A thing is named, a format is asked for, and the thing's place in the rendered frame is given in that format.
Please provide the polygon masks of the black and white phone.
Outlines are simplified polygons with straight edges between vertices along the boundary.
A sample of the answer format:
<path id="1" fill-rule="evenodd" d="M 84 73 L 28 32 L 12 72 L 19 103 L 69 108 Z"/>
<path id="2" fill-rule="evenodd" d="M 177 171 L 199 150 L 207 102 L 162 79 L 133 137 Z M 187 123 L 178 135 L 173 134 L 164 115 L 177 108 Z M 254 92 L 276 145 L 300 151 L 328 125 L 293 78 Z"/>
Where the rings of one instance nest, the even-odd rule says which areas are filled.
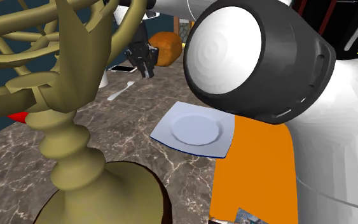
<path id="1" fill-rule="evenodd" d="M 137 70 L 137 67 L 134 66 L 121 66 L 121 65 L 115 65 L 108 69 L 108 71 L 111 72 L 123 72 L 123 73 L 133 73 Z"/>

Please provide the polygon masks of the brown bread loaf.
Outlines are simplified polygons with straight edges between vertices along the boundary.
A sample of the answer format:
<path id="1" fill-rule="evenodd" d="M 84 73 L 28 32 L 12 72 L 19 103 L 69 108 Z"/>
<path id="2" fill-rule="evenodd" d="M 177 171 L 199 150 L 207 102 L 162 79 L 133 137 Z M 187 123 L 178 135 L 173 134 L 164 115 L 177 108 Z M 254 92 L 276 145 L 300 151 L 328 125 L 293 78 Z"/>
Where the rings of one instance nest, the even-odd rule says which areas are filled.
<path id="1" fill-rule="evenodd" d="M 156 63 L 159 67 L 170 66 L 179 58 L 182 52 L 181 38 L 174 32 L 157 32 L 149 39 L 149 43 L 159 49 Z"/>

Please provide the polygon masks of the white cup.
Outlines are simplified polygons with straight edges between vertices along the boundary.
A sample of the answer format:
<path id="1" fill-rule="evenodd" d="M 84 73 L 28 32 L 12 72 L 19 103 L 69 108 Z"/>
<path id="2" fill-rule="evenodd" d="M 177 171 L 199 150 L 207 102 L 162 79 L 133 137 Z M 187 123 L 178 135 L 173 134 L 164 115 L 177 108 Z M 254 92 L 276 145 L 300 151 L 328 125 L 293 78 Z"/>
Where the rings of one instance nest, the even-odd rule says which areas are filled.
<path id="1" fill-rule="evenodd" d="M 102 79 L 101 79 L 100 84 L 99 84 L 99 88 L 104 88 L 107 85 L 108 85 L 107 71 L 104 70 L 104 73 L 102 75 Z"/>

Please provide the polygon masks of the white fork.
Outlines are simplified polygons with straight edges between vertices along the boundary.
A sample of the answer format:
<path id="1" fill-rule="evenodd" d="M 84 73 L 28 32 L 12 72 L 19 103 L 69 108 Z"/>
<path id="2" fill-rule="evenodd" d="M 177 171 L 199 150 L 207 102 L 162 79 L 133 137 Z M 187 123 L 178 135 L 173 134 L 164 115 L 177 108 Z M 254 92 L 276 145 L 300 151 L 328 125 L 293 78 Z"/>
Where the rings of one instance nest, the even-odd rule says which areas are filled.
<path id="1" fill-rule="evenodd" d="M 107 99 L 109 101 L 114 100 L 115 98 L 117 98 L 117 96 L 119 96 L 122 92 L 124 92 L 125 90 L 127 90 L 130 86 L 132 86 L 135 82 L 134 81 L 128 81 L 127 82 L 127 86 L 125 88 L 123 88 L 122 90 L 119 90 L 113 94 L 111 94 Z"/>

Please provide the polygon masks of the brass armillary sphere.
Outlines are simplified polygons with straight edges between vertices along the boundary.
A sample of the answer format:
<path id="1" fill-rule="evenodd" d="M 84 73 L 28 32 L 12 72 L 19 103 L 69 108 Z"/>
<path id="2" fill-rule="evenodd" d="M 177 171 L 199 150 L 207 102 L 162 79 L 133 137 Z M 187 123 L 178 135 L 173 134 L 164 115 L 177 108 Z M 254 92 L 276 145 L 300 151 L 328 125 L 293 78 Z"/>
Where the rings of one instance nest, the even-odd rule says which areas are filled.
<path id="1" fill-rule="evenodd" d="M 74 123 L 148 8 L 147 0 L 131 0 L 113 32 L 119 1 L 50 0 L 0 16 L 0 69 L 17 72 L 0 87 L 0 116 L 26 112 L 27 125 L 45 135 L 41 154 L 56 160 L 51 180 L 57 191 L 34 224 L 172 224 L 158 176 L 135 162 L 107 162 L 88 146 L 88 129 Z"/>

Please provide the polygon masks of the red pointed object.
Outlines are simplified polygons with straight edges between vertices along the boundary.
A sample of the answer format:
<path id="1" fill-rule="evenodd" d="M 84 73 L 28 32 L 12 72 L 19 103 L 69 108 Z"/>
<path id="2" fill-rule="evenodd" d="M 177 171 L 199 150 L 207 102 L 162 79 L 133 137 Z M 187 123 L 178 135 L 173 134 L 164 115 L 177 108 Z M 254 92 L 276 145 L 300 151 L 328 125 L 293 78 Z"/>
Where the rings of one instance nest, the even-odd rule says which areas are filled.
<path id="1" fill-rule="evenodd" d="M 19 112 L 19 113 L 14 113 L 14 114 L 8 115 L 8 118 L 10 118 L 16 122 L 25 123 L 25 118 L 27 115 L 28 115 L 28 112 Z"/>

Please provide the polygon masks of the orange box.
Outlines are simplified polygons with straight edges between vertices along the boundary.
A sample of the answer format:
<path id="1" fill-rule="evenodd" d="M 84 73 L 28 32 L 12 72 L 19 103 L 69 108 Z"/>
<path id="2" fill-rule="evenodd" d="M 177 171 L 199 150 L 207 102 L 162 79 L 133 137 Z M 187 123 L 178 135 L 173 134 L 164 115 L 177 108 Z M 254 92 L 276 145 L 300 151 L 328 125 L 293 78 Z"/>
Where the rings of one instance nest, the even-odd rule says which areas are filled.
<path id="1" fill-rule="evenodd" d="M 294 168 L 284 124 L 236 116 L 230 149 L 216 161 L 210 215 L 233 221 L 243 209 L 268 224 L 298 224 Z"/>

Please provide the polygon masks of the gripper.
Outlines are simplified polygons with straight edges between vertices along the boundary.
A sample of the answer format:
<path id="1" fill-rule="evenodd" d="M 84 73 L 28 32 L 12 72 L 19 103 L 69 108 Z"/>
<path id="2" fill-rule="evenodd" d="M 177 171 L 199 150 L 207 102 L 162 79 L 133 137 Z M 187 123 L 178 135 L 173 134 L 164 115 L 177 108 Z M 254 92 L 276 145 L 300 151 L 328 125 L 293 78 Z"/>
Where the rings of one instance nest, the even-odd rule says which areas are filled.
<path id="1" fill-rule="evenodd" d="M 143 78 L 152 78 L 158 62 L 159 48 L 149 43 L 148 32 L 144 22 L 138 26 L 128 48 L 125 51 L 131 65 L 136 66 Z"/>

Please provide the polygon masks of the white square plate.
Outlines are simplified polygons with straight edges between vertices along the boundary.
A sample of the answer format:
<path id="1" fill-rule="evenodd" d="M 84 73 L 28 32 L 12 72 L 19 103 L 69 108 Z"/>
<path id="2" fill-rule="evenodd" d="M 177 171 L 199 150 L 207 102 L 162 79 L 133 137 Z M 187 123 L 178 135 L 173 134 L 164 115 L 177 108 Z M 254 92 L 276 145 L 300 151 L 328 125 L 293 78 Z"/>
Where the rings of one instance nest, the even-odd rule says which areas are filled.
<path id="1" fill-rule="evenodd" d="M 235 116 L 216 109 L 177 101 L 150 137 L 183 153 L 225 158 L 231 146 Z"/>

